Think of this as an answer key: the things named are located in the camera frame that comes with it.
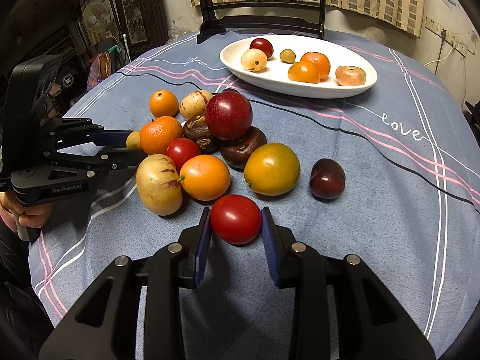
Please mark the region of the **person's left hand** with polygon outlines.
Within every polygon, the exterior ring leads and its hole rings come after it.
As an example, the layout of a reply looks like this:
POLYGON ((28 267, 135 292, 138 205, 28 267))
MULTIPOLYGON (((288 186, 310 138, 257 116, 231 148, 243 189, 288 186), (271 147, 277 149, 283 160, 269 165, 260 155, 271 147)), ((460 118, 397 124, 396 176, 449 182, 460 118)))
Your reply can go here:
POLYGON ((1 192, 1 221, 14 233, 17 232, 15 214, 21 226, 38 229, 48 222, 53 207, 51 203, 24 207, 12 191, 1 192))

